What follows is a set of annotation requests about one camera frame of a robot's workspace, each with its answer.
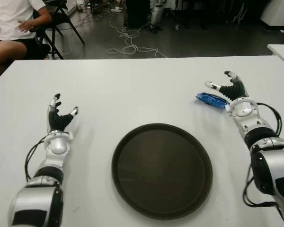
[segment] person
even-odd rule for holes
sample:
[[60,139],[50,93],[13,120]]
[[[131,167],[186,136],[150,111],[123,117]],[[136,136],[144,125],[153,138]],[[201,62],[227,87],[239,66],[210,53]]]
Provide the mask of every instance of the person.
[[[33,19],[36,10],[39,17]],[[42,0],[0,0],[0,64],[8,60],[33,59],[40,52],[31,30],[51,23]]]

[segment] round tray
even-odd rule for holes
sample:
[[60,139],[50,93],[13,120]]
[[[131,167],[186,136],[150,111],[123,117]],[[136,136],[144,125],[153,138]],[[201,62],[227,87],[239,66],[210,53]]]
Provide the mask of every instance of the round tray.
[[212,164],[199,141],[161,123],[138,127],[119,142],[112,175],[132,208],[161,220],[181,218],[198,209],[213,181]]

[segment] robotic arm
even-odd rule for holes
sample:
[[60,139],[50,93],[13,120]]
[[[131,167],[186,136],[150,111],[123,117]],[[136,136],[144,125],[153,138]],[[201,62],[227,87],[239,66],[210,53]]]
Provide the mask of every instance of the robotic arm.
[[47,136],[44,139],[46,158],[35,176],[27,182],[12,202],[9,226],[58,227],[62,220],[63,164],[70,151],[72,135],[64,132],[66,126],[78,113],[75,107],[68,115],[59,116],[56,94],[48,107]]
[[226,71],[232,86],[212,82],[205,85],[228,97],[232,102],[226,111],[235,121],[251,156],[251,168],[256,187],[276,201],[284,220],[284,139],[259,115],[257,103],[249,97],[235,73]]

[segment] person's knee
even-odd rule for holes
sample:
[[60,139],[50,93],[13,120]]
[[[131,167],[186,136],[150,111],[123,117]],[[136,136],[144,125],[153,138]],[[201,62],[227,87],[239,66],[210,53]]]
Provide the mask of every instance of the person's knee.
[[25,57],[27,50],[22,43],[13,41],[1,41],[0,42],[0,59],[17,60]]

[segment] white t-shirt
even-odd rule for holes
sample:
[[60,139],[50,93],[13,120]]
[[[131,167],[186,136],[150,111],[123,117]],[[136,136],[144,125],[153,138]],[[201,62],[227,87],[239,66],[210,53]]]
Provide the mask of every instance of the white t-shirt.
[[18,29],[18,20],[32,20],[33,10],[44,6],[42,0],[0,0],[0,40],[34,38],[35,33]]

